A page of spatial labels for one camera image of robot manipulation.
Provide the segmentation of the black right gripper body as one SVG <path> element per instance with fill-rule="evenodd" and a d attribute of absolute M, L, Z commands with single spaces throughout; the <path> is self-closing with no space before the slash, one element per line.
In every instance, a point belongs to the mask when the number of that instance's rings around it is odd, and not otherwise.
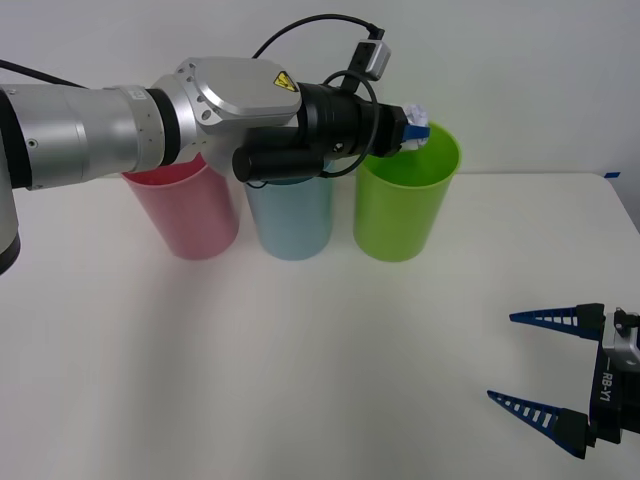
<path fill-rule="evenodd" d="M 620 444 L 623 432 L 639 433 L 639 374 L 619 370 L 597 350 L 589 402 L 590 429 L 597 439 Z"/>

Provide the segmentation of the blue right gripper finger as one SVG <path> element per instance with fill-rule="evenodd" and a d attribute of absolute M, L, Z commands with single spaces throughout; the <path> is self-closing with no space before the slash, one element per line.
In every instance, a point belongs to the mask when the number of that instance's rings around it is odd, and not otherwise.
<path fill-rule="evenodd" d="M 586 414 L 493 390 L 488 390 L 487 396 L 575 458 L 584 459 L 587 448 L 595 445 Z"/>
<path fill-rule="evenodd" d="M 603 304 L 587 303 L 573 307 L 512 313 L 509 320 L 599 343 L 605 323 L 605 312 Z"/>

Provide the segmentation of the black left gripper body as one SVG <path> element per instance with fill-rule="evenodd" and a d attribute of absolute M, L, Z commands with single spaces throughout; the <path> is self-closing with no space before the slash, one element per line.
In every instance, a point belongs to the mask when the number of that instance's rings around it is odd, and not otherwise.
<path fill-rule="evenodd" d="M 400 106 L 381 104 L 380 120 L 372 155 L 389 157 L 400 151 L 407 118 Z"/>

